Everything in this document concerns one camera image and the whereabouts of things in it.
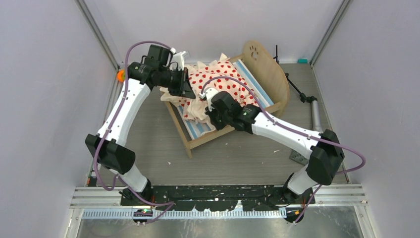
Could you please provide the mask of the blue striped mattress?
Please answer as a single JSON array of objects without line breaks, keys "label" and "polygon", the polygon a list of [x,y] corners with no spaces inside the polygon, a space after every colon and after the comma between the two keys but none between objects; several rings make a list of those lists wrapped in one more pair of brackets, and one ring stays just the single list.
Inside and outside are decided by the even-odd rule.
[{"label": "blue striped mattress", "polygon": [[232,124],[244,130],[260,112],[260,107],[275,104],[242,59],[231,62],[222,55],[210,64],[199,62],[187,69],[196,98],[175,97],[163,92],[160,99],[174,105],[192,139]]}]

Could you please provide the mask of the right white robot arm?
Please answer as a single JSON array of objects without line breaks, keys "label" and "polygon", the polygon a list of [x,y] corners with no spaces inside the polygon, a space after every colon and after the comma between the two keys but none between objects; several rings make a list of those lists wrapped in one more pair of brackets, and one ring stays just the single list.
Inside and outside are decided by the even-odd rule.
[{"label": "right white robot arm", "polygon": [[280,189],[280,199],[285,203],[296,203],[311,187],[330,185],[344,160],[344,152],[338,147],[335,132],[306,130],[275,116],[263,112],[252,104],[241,106],[226,91],[207,89],[200,94],[207,102],[206,115],[211,124],[221,130],[227,126],[236,131],[244,131],[274,140],[308,159],[308,163],[298,172],[289,176]]}]

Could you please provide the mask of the wooden pet bed frame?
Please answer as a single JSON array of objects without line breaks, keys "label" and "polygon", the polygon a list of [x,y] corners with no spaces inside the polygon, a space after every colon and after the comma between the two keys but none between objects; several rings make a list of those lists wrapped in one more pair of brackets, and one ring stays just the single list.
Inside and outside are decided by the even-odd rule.
[{"label": "wooden pet bed frame", "polygon": [[[195,93],[200,92],[204,79],[228,75],[249,86],[266,111],[278,118],[290,99],[289,83],[283,69],[257,41],[248,41],[239,56],[229,58],[221,54],[219,59],[208,64],[199,61],[185,66]],[[160,99],[165,102],[190,159],[193,148],[234,130],[231,126],[216,130],[204,114],[204,104],[199,99],[174,97],[166,89],[161,89],[161,94]]]}]

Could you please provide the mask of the strawberry print ruffled blanket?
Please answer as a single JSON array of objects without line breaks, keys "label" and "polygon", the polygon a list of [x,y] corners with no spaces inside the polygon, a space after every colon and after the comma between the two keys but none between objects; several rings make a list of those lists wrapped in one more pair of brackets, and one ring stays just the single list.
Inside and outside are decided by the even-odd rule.
[{"label": "strawberry print ruffled blanket", "polygon": [[182,108],[181,117],[183,120],[195,124],[210,123],[209,116],[205,114],[205,107],[208,106],[208,103],[199,98],[199,93],[203,88],[213,88],[217,92],[226,91],[241,106],[257,105],[256,97],[252,96],[244,86],[252,91],[254,91],[254,87],[250,85],[239,67],[235,66],[226,55],[221,54],[218,61],[215,60],[210,64],[188,65],[187,69],[189,83],[196,95],[195,99],[172,96],[166,88],[159,89],[162,93],[161,101],[170,102],[175,107]]}]

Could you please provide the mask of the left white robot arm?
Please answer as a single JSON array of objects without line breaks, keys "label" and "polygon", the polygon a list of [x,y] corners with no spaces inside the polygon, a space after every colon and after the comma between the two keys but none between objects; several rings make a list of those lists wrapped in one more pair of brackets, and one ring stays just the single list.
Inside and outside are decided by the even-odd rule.
[{"label": "left white robot arm", "polygon": [[185,67],[187,52],[177,52],[156,41],[148,43],[148,53],[140,62],[129,62],[135,45],[127,51],[124,69],[119,73],[123,80],[121,93],[101,128],[96,134],[88,134],[85,144],[93,156],[98,184],[107,191],[114,190],[115,184],[106,186],[99,173],[99,168],[108,169],[114,173],[113,181],[119,179],[125,184],[121,194],[129,204],[154,206],[151,182],[135,165],[135,153],[125,147],[128,133],[138,110],[155,87],[166,88],[172,96],[194,99],[196,95]]}]

